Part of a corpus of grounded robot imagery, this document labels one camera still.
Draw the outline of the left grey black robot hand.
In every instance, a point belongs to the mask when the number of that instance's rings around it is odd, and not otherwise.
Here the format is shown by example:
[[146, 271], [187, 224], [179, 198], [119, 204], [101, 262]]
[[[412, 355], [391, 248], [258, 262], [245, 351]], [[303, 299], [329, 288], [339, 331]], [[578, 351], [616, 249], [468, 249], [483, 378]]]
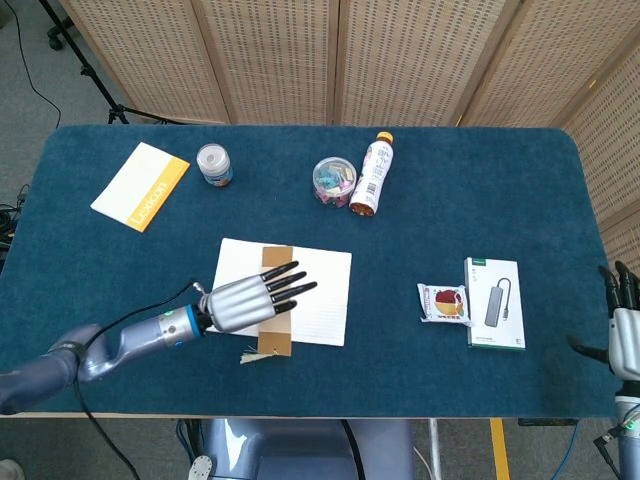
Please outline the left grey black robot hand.
[[198, 309], [209, 317], [209, 328], [222, 333], [236, 332], [289, 312], [297, 306], [297, 296], [318, 286], [316, 281], [294, 286], [307, 275], [305, 271], [290, 274], [298, 265], [298, 261], [290, 261], [222, 285], [204, 294]]

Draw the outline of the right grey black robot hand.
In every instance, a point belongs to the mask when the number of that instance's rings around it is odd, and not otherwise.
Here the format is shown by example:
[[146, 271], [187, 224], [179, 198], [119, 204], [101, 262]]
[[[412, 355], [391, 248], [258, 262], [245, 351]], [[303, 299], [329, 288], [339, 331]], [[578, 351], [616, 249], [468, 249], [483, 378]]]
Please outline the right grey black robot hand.
[[614, 262], [618, 277], [604, 266], [598, 271], [604, 280], [608, 309], [608, 347], [600, 349], [566, 337], [576, 353], [606, 364], [623, 382], [639, 381], [639, 276], [622, 261]]

